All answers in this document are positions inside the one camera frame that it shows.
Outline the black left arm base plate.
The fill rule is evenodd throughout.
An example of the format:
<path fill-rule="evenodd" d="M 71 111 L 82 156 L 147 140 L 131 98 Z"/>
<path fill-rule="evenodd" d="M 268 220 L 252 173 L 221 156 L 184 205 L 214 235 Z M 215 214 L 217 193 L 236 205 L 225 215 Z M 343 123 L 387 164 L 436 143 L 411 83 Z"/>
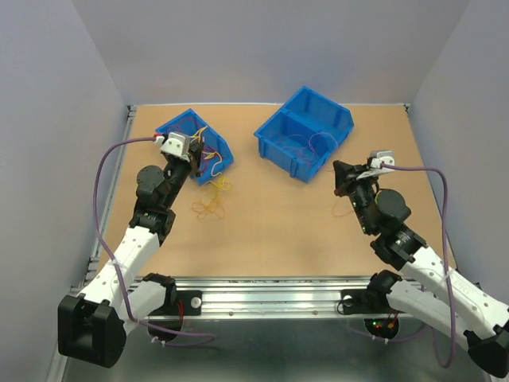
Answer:
<path fill-rule="evenodd" d="M 197 317 L 202 312 L 202 292 L 200 290 L 176 290 L 163 289 L 154 298 L 144 299 L 138 302 L 137 296 L 130 295 L 130 303 L 138 314 L 151 316 L 170 317 Z"/>

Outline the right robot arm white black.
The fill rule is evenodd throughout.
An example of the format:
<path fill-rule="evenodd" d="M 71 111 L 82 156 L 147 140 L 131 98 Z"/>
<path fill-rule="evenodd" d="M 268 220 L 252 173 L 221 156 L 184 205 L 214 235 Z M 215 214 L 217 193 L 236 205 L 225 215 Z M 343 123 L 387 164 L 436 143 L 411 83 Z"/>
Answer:
<path fill-rule="evenodd" d="M 334 161 L 338 197 L 352 203 L 374 253 L 393 271 L 372 278 L 366 291 L 374 310 L 387 307 L 410 314 L 446 334 L 465 349 L 486 373 L 508 375 L 508 305 L 450 267 L 405 221 L 411 210 L 393 189 L 381 189 L 378 178 L 395 170 L 389 155 L 370 157 L 364 165 Z"/>

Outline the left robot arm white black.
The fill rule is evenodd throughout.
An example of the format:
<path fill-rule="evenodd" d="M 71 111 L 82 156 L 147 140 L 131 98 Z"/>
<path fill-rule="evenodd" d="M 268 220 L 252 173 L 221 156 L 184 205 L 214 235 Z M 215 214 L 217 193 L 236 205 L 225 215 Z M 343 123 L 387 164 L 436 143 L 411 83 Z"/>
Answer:
<path fill-rule="evenodd" d="M 127 289 L 146 261 L 169 235 L 172 205 L 185 181 L 199 177 L 204 144 L 180 133 L 157 134 L 166 166 L 151 165 L 137 175 L 136 202 L 124 237 L 97 276 L 77 295 L 66 295 L 57 308 L 57 348 L 61 355 L 113 366 L 127 336 L 155 310 L 171 312 L 177 304 L 174 280 L 149 274 L 134 291 Z"/>

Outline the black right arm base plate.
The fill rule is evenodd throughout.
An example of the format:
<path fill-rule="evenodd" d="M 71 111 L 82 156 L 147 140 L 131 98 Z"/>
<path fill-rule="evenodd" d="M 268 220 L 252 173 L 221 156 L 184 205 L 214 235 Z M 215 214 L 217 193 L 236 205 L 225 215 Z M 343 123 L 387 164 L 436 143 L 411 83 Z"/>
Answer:
<path fill-rule="evenodd" d="M 387 299 L 390 290 L 380 291 L 374 289 L 344 289 L 335 303 L 335 309 L 341 315 L 366 315 L 378 317 L 393 314 L 409 315 L 405 310 L 391 308 Z"/>

